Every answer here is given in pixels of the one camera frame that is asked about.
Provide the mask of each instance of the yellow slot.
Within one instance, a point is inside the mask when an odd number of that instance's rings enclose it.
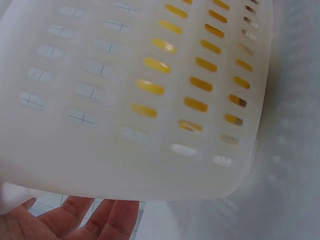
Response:
[[[146,81],[144,79],[138,79],[136,81],[136,86],[148,93],[159,95],[159,96],[165,93],[165,89],[162,86]]]
[[[163,40],[163,39],[160,39],[160,38],[157,38],[155,37],[154,39],[152,39],[152,44],[154,46],[156,46],[157,48],[165,51],[165,52],[168,52],[168,53],[176,53],[177,52],[177,48],[176,46],[170,44],[169,42]]]
[[[171,72],[171,67],[169,65],[164,64],[161,61],[158,61],[151,57],[144,58],[144,65],[150,69],[169,74]]]
[[[224,119],[231,124],[235,124],[237,126],[242,126],[244,124],[244,121],[234,115],[226,114],[224,115]]]
[[[159,20],[158,24],[162,28],[167,29],[167,30],[174,32],[176,34],[182,34],[184,32],[181,27],[174,25],[173,23],[168,22],[167,20]]]
[[[252,7],[246,5],[245,8],[246,8],[249,12],[253,13],[254,15],[256,15],[257,12],[256,12],[256,10],[254,10]]]
[[[242,61],[239,58],[236,60],[236,64],[238,64],[240,67],[249,72],[252,72],[254,70],[254,68],[250,64],[246,63],[245,61]]]
[[[218,6],[220,6],[221,8],[225,9],[225,10],[230,10],[230,7],[225,4],[223,1],[221,0],[212,0],[215,4],[217,4]]]
[[[190,121],[183,120],[183,119],[179,121],[179,127],[189,132],[197,133],[197,134],[201,133],[203,130],[202,126]]]
[[[212,10],[209,10],[209,15],[217,20],[219,20],[220,22],[223,22],[224,24],[226,24],[228,22],[228,20],[220,15],[219,13],[215,12],[215,11],[212,11]]]
[[[204,27],[208,32],[216,35],[219,38],[224,38],[225,37],[225,34],[224,34],[223,31],[220,31],[219,29],[214,28],[213,26],[211,26],[209,24],[205,24]]]
[[[176,8],[175,6],[166,4],[165,9],[183,19],[186,19],[188,17],[188,14],[185,11],[182,11],[181,9]]]
[[[248,17],[245,16],[243,19],[244,19],[248,24],[251,23],[251,19],[250,19],[250,18],[248,18]]]
[[[254,54],[254,52],[249,47],[247,47],[246,45],[243,45],[243,44],[239,43],[239,48],[242,51],[246,52],[247,54],[250,54],[250,55]]]
[[[141,105],[139,103],[131,103],[130,111],[134,114],[151,119],[157,116],[157,111],[155,109]]]
[[[233,81],[235,84],[239,85],[240,87],[244,88],[244,89],[249,89],[250,88],[250,83],[248,83],[246,80],[238,77],[238,76],[235,76],[233,78]]]
[[[182,0],[182,2],[184,2],[186,4],[192,4],[192,0]]]
[[[229,100],[230,102],[237,104],[240,107],[245,108],[247,106],[247,101],[241,99],[240,97],[236,96],[236,95],[229,95]]]
[[[198,66],[200,66],[200,67],[202,67],[204,69],[207,69],[208,71],[213,72],[213,73],[215,73],[218,70],[216,65],[214,65],[213,63],[211,63],[211,62],[209,62],[207,60],[204,60],[201,57],[196,57],[195,58],[195,63]]]
[[[200,88],[206,92],[212,92],[212,89],[213,89],[212,85],[208,82],[205,82],[205,81],[199,79],[199,78],[196,78],[194,76],[190,77],[190,83],[193,86]]]
[[[208,42],[206,40],[201,40],[200,41],[200,44],[202,47],[216,53],[216,54],[221,54],[221,48],[220,47],[217,47],[216,45],[212,44],[211,42]]]
[[[191,97],[186,97],[183,102],[189,108],[192,108],[192,109],[197,110],[199,112],[205,113],[205,112],[208,111],[208,105],[207,104],[205,104],[205,103],[203,103],[201,101],[195,100],[195,99],[193,99]]]

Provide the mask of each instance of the hand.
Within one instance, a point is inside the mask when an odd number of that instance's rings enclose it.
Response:
[[[129,240],[139,202],[103,200],[86,225],[77,230],[93,198],[69,196],[58,208],[38,217],[31,199],[0,216],[0,240]]]

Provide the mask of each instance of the tiled floor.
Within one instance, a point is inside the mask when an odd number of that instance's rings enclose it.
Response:
[[[35,204],[30,209],[30,212],[35,216],[44,214],[52,209],[59,207],[67,199],[67,197],[68,197],[67,195],[47,192],[36,200]],[[90,209],[86,213],[79,228],[83,227],[86,224],[86,222],[88,221],[92,213],[97,209],[97,207],[101,202],[102,202],[102,199],[99,199],[99,198],[96,198],[94,200],[93,204],[91,205]],[[131,235],[130,240],[134,240],[136,237],[137,230],[138,230],[145,206],[146,206],[145,202],[140,202],[138,218],[137,218],[136,225],[134,227],[134,231]]]

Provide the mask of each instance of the white fabric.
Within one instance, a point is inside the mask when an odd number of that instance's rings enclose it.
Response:
[[[272,58],[251,174],[224,199],[147,205],[136,240],[319,239],[320,1],[273,2]]]

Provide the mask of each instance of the oval slot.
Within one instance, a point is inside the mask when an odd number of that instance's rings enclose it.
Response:
[[[119,54],[121,52],[122,46],[111,42],[111,41],[106,41],[102,38],[96,38],[93,41],[93,45],[100,51],[105,52],[105,53],[110,53],[110,54]]]
[[[248,83],[246,80],[244,80],[238,76],[233,77],[233,81],[235,84],[239,85],[240,87],[242,87],[244,89],[250,88],[250,83]]]
[[[245,53],[249,54],[249,55],[253,55],[254,51],[252,51],[249,47],[247,47],[246,45],[239,43],[239,48],[244,51]]]
[[[236,64],[238,64],[238,66],[240,66],[241,68],[243,68],[249,72],[252,72],[254,70],[254,68],[249,63],[246,63],[245,61],[243,61],[239,58],[236,60]]]
[[[171,146],[171,149],[175,154],[188,158],[194,157],[197,154],[197,150],[195,150],[194,148],[181,144],[173,144]]]
[[[190,121],[183,120],[183,119],[179,120],[179,127],[183,130],[187,130],[189,132],[196,133],[196,134],[201,133],[203,130],[202,126]]]
[[[184,2],[186,4],[192,4],[192,0],[182,0],[182,2]]]
[[[145,57],[143,61],[144,65],[150,69],[162,72],[164,74],[169,74],[171,72],[171,67],[169,65],[166,65],[152,57]]]
[[[224,10],[230,10],[229,5],[227,5],[226,3],[224,3],[221,0],[212,0],[215,4],[217,4],[218,6],[220,6],[221,8],[223,8]]]
[[[234,164],[234,161],[231,158],[219,155],[213,157],[213,162],[227,168],[231,167]]]
[[[177,15],[183,19],[186,19],[188,17],[188,14],[185,11],[182,11],[179,8],[176,8],[175,6],[166,4],[165,5],[165,9],[171,13],[173,13],[174,15]]]
[[[226,114],[224,115],[224,119],[231,124],[242,126],[244,124],[244,121],[241,118],[238,118],[237,116]]]
[[[254,10],[252,7],[246,5],[245,8],[246,8],[249,12],[253,13],[254,15],[256,15],[257,12],[256,12],[256,10]]]
[[[28,77],[41,83],[50,84],[52,82],[53,76],[47,71],[40,70],[38,68],[32,67],[28,71]]]
[[[127,12],[127,13],[137,13],[138,12],[137,9],[135,9],[129,5],[125,5],[123,3],[120,3],[120,2],[116,2],[115,4],[113,4],[113,7],[117,8],[121,11]]]
[[[191,97],[185,97],[183,102],[187,107],[197,110],[199,112],[206,113],[208,111],[207,104],[201,101],[195,100]]]
[[[74,18],[83,18],[85,15],[85,12],[69,6],[62,6],[59,9],[59,14],[69,16],[69,17],[74,17]]]
[[[66,115],[77,124],[82,124],[87,127],[93,127],[96,124],[95,117],[75,109],[68,110]]]
[[[138,79],[136,81],[136,86],[148,93],[154,94],[154,95],[163,95],[165,93],[165,89],[157,84],[154,84],[150,81],[144,80],[144,79]]]
[[[83,83],[77,83],[75,85],[74,93],[88,100],[93,100],[97,102],[102,101],[104,98],[103,91]]]
[[[255,4],[257,4],[257,5],[259,5],[259,2],[257,0],[250,0],[250,1],[255,3]]]
[[[230,145],[237,145],[239,143],[239,139],[234,137],[234,136],[230,136],[227,134],[221,134],[220,135],[220,140],[225,143],[225,144],[230,144]]]
[[[209,10],[209,15],[224,24],[226,24],[228,22],[228,20],[224,16],[220,15],[219,13],[217,13],[215,11]]]
[[[209,62],[207,60],[204,60],[201,57],[196,57],[195,58],[195,63],[198,66],[200,66],[201,68],[207,69],[208,71],[213,72],[213,73],[215,73],[218,70],[216,65],[214,65],[213,63],[211,63],[211,62]]]
[[[240,97],[236,96],[236,95],[229,95],[229,100],[230,102],[237,104],[240,107],[245,108],[247,106],[247,101],[241,99]]]
[[[210,50],[211,52],[214,52],[215,54],[221,54],[221,48],[217,47],[216,45],[214,45],[211,42],[208,42],[208,41],[202,39],[200,41],[200,44],[201,44],[202,47],[204,47],[205,49]]]
[[[158,24],[168,31],[174,32],[176,34],[182,34],[184,31],[181,27],[174,25],[171,22],[168,22],[167,20],[159,20]]]
[[[255,23],[255,22],[253,22],[250,18],[248,18],[248,17],[245,16],[243,19],[244,19],[248,24],[250,24],[252,27],[254,27],[255,29],[258,28],[258,24]]]
[[[41,97],[38,97],[30,92],[22,92],[20,94],[20,102],[28,107],[33,109],[43,109],[45,107],[45,100]]]
[[[63,26],[58,26],[58,25],[51,25],[48,28],[48,32],[50,34],[70,39],[72,38],[74,32],[71,29],[64,28]]]
[[[152,44],[159,48],[162,51],[168,52],[168,53],[172,53],[175,54],[177,52],[177,48],[176,46],[170,44],[169,42],[167,42],[166,40],[163,40],[161,38],[153,38],[152,39]]]
[[[120,129],[120,136],[129,142],[136,144],[148,144],[150,136],[140,130],[131,127],[122,127]]]
[[[47,46],[47,45],[41,45],[37,49],[37,53],[40,56],[43,56],[48,59],[53,59],[53,60],[60,60],[64,55],[64,53],[60,49],[54,48],[52,46]]]
[[[144,106],[139,103],[131,103],[130,105],[130,111],[134,114],[137,114],[142,117],[147,118],[155,118],[157,116],[157,111],[153,108],[150,108],[148,106]]]
[[[252,40],[252,41],[254,41],[254,42],[256,42],[257,41],[257,37],[255,36],[255,35],[253,35],[251,32],[248,32],[248,31],[246,31],[246,30],[242,30],[242,33],[243,33],[243,35],[245,35],[248,39],[250,39],[250,40]]]
[[[212,84],[206,82],[206,81],[203,81],[195,76],[191,76],[190,77],[190,83],[197,87],[197,88],[200,88],[206,92],[212,92],[212,89],[213,89],[213,86]]]
[[[110,78],[112,76],[112,67],[93,59],[86,60],[83,64],[83,69],[104,78]]]
[[[205,29],[206,29],[208,32],[216,35],[216,36],[219,37],[219,38],[224,38],[224,37],[225,37],[224,32],[220,31],[220,30],[217,29],[217,28],[214,28],[213,26],[211,26],[211,25],[209,25],[209,24],[205,24],[204,27],[205,27]]]
[[[124,25],[120,22],[113,21],[113,20],[104,20],[103,21],[104,26],[106,26],[109,29],[116,30],[120,33],[129,33],[130,28],[127,25]]]

